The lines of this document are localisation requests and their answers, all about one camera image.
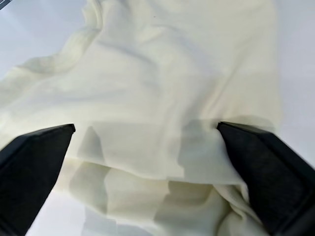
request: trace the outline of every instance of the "white table surface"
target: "white table surface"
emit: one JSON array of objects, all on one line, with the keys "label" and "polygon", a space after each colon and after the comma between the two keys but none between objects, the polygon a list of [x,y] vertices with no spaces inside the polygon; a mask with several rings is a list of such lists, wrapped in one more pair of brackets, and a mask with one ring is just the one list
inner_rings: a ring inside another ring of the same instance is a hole
[{"label": "white table surface", "polygon": [[[275,0],[280,21],[281,92],[284,119],[281,138],[315,166],[315,1]],[[85,0],[14,0],[0,11],[0,78],[12,66],[57,52],[83,25]],[[27,236],[89,236],[79,202],[52,193]],[[96,226],[99,235],[115,235],[115,222]],[[141,232],[126,228],[119,236]]]}]

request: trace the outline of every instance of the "white background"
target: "white background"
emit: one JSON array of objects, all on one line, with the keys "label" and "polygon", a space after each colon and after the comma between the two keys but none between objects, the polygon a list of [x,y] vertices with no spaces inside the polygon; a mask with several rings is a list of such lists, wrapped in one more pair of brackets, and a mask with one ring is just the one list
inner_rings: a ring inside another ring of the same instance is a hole
[{"label": "white background", "polygon": [[[280,21],[284,106],[281,138],[315,166],[315,1],[275,3]],[[84,4],[85,0],[14,0],[1,10],[0,78],[10,67],[29,58],[60,50],[71,33],[83,25]],[[86,215],[79,202],[52,193],[27,235],[88,236],[83,229]],[[107,235],[105,232],[112,225],[105,223],[94,235]]]}]

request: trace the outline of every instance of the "cream fabric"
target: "cream fabric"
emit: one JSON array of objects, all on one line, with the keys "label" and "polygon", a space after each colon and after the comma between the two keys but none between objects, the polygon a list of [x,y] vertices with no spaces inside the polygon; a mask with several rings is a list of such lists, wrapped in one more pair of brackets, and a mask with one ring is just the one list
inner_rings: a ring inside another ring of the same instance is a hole
[{"label": "cream fabric", "polygon": [[88,0],[0,83],[0,146],[74,123],[56,190],[155,236],[264,236],[219,120],[280,120],[271,0]]}]

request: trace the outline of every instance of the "wrinkled fabric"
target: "wrinkled fabric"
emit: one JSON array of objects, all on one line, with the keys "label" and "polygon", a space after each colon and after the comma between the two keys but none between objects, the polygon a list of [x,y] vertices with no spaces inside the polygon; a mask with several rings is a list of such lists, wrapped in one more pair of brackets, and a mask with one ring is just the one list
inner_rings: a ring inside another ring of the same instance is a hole
[{"label": "wrinkled fabric", "polygon": [[267,235],[215,127],[279,124],[272,1],[88,0],[84,15],[0,82],[0,147],[74,123],[56,190],[155,236]]}]

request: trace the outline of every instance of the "cloth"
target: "cloth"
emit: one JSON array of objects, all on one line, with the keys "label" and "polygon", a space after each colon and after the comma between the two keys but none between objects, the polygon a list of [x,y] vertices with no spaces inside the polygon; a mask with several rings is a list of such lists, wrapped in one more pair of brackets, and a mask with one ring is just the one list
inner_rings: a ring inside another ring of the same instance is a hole
[{"label": "cloth", "polygon": [[219,120],[281,118],[271,0],[88,0],[56,55],[0,83],[0,147],[74,123],[56,190],[154,236],[265,236]]}]

